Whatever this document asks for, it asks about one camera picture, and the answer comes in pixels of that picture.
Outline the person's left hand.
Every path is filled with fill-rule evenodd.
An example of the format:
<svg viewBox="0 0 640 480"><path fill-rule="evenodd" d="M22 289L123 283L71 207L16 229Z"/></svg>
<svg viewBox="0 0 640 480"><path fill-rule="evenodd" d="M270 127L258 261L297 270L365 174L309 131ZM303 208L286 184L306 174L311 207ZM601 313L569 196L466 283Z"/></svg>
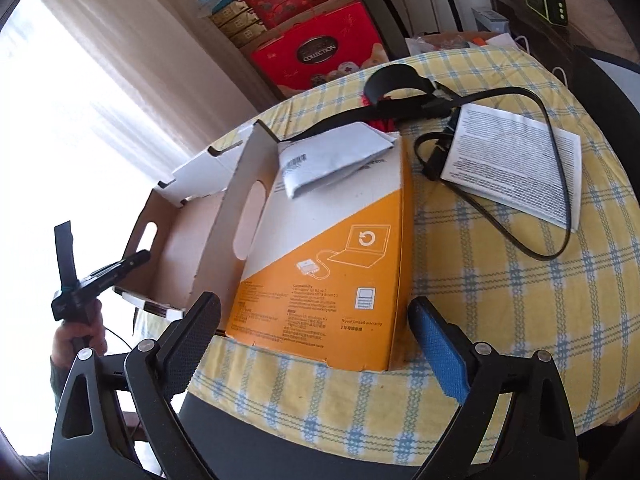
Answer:
<svg viewBox="0 0 640 480"><path fill-rule="evenodd" d="M106 329L103 324L102 304L99 299L93 303L96 316L91 325L63 322L56 329L51 351L51 362L58 368L69 370L78 352L78 341L88 341L88 347L99 355L107 352Z"/></svg>

